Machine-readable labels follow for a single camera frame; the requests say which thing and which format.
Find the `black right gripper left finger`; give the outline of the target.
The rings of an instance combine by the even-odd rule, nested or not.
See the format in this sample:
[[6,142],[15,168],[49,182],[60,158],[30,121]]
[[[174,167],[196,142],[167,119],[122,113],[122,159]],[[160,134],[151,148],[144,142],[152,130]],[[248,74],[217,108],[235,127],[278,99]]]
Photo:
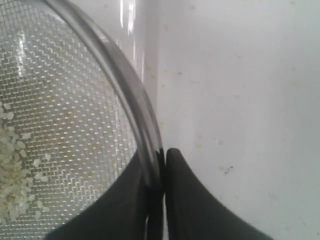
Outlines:
[[134,154],[112,186],[91,206],[49,232],[47,240],[143,240],[148,188]]

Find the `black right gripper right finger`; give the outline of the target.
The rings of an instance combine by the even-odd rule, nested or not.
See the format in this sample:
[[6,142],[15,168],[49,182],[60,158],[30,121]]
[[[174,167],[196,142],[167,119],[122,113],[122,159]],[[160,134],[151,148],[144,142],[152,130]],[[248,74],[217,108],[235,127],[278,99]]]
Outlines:
[[171,240],[270,239],[211,195],[177,148],[166,153],[165,205]]

